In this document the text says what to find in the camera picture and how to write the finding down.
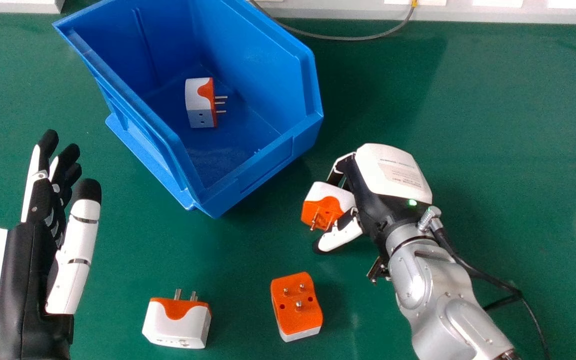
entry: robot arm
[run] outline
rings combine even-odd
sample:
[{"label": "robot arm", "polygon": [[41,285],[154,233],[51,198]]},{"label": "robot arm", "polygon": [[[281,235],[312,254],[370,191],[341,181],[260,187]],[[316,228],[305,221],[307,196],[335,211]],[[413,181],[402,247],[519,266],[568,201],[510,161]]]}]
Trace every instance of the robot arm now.
[{"label": "robot arm", "polygon": [[[87,178],[78,183],[73,196],[71,187],[82,174],[76,162],[79,148],[67,146],[49,165],[57,143],[57,133],[48,130],[34,146],[21,223],[12,230],[0,228],[2,360],[70,359],[73,314],[92,259],[101,187]],[[66,224],[64,207],[71,198]],[[75,257],[57,256],[66,249],[80,251],[67,251]],[[62,292],[67,296],[58,296]]]},{"label": "robot arm", "polygon": [[[334,211],[338,204],[347,208]],[[430,187],[409,153],[366,144],[336,160],[327,183],[313,185],[301,219],[326,231],[313,244],[317,253],[370,236],[379,257],[368,277],[392,282],[420,360],[518,359],[475,299],[466,269],[429,230],[436,215],[436,207],[426,214],[430,204]]]}]

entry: green table surface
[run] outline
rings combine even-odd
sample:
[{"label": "green table surface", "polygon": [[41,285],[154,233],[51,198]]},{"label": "green table surface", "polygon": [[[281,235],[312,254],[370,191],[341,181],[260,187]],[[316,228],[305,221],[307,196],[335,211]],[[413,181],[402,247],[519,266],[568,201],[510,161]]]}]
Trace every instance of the green table surface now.
[{"label": "green table surface", "polygon": [[[67,2],[66,13],[94,0]],[[314,148],[220,219],[184,210],[104,124],[109,114],[60,16],[0,14],[0,227],[19,218],[32,146],[47,128],[77,142],[103,186],[93,268],[76,315],[74,360],[409,359],[393,287],[366,272],[360,239],[316,255],[299,220],[312,182],[366,142],[412,153],[462,255],[520,287],[556,360],[576,359],[576,26],[410,23],[377,41],[304,38],[317,60],[325,120]],[[388,22],[294,20],[329,34]],[[279,337],[273,278],[307,271],[324,312],[319,335]],[[150,344],[151,297],[180,287],[212,307],[205,350]],[[475,281],[482,304],[504,294]],[[525,359],[541,359],[528,313],[491,316]]]}]

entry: storage bin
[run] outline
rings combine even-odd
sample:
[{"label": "storage bin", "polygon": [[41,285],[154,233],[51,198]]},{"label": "storage bin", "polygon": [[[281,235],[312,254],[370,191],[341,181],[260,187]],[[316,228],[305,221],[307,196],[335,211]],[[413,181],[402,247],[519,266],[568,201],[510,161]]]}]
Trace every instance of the storage bin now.
[{"label": "storage bin", "polygon": [[[104,0],[54,27],[98,83],[106,124],[187,210],[219,217],[315,142],[313,52],[244,0]],[[227,112],[192,129],[185,80],[209,76]]]}]

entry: white adapter body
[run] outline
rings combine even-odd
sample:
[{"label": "white adapter body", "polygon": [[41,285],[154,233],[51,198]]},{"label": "white adapter body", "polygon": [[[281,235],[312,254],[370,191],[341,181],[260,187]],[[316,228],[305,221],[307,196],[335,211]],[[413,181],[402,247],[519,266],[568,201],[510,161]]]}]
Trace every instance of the white adapter body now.
[{"label": "white adapter body", "polygon": [[158,346],[179,349],[203,349],[213,318],[207,303],[181,300],[181,291],[174,298],[151,298],[141,333]]},{"label": "white adapter body", "polygon": [[190,127],[216,128],[217,105],[226,104],[228,96],[215,96],[215,80],[212,77],[194,77],[185,80],[185,111],[188,112]]}]

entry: black and white robotic hand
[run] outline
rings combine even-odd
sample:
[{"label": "black and white robotic hand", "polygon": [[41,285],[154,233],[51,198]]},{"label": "black and white robotic hand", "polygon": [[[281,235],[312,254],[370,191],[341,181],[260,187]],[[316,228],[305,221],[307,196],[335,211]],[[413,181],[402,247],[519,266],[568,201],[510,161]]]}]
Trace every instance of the black and white robotic hand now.
[{"label": "black and white robotic hand", "polygon": [[324,231],[313,244],[316,253],[361,235],[372,239],[379,256],[368,278],[392,282],[420,360],[518,360],[473,294],[470,276],[485,273],[455,253],[432,203],[430,187],[409,153],[368,143],[336,160],[327,182],[313,184],[301,219],[311,230]]},{"label": "black and white robotic hand", "polygon": [[[88,278],[101,212],[101,186],[85,178],[70,144],[52,162],[59,138],[34,146],[21,221],[0,228],[0,360],[68,360],[74,313]],[[66,206],[71,201],[70,215]]]}]

